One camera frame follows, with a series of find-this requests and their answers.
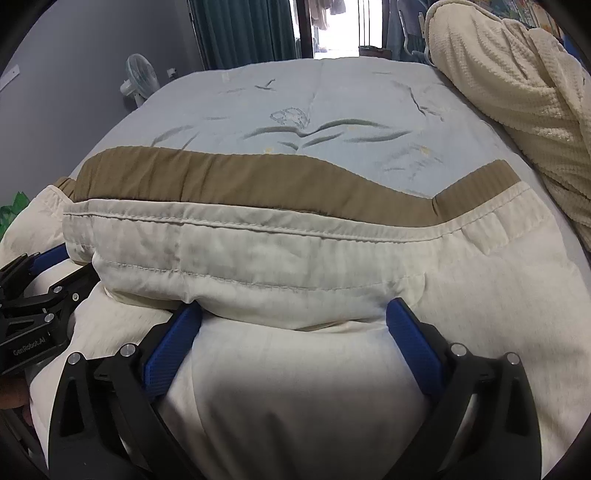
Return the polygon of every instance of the tan fabric trim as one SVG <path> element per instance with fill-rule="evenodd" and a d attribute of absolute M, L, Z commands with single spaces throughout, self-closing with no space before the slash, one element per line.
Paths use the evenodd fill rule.
<path fill-rule="evenodd" d="M 74 179 L 71 179 L 70 177 L 60 177 L 56 180 L 53 186 L 64 192 L 70 200 L 74 199 L 74 187 L 76 186 L 76 181 Z"/>
<path fill-rule="evenodd" d="M 74 201 L 100 198 L 217 203 L 420 227 L 469 212 L 518 181 L 506 162 L 496 160 L 435 198 L 425 199 L 301 155 L 221 155 L 117 147 L 84 164 Z"/>

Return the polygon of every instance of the human hand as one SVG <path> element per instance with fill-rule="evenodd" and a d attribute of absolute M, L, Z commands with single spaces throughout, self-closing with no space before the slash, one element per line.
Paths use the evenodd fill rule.
<path fill-rule="evenodd" d="M 0 378 L 0 410 L 19 407 L 24 407 L 22 416 L 32 426 L 29 387 L 26 380 L 22 377 Z"/>

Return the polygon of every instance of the gray wall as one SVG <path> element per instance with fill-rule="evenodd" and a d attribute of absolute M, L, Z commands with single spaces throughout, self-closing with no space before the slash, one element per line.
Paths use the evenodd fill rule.
<path fill-rule="evenodd" d="M 125 60 L 141 53 L 166 70 L 202 70 L 185 0 L 57 0 L 37 21 L 0 92 L 0 205 L 34 197 L 68 175 L 135 105 L 124 101 Z"/>

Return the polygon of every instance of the wrinkled fabric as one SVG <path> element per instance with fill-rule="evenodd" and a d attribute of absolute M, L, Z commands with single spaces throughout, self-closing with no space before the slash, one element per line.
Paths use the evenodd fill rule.
<path fill-rule="evenodd" d="M 591 249 L 591 77 L 541 28 L 500 20 L 467 0 L 427 13 L 433 63 L 502 123 Z"/>

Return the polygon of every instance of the white light switch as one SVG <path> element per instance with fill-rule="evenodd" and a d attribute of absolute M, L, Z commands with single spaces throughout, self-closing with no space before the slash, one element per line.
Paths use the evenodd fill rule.
<path fill-rule="evenodd" d="M 14 80 L 14 78 L 21 73 L 20 69 L 18 68 L 18 65 L 15 65 L 13 68 L 11 68 L 9 71 L 7 71 L 4 75 L 2 75 L 2 77 L 0 77 L 0 92 L 3 90 L 3 88 L 8 85 L 12 80 Z"/>

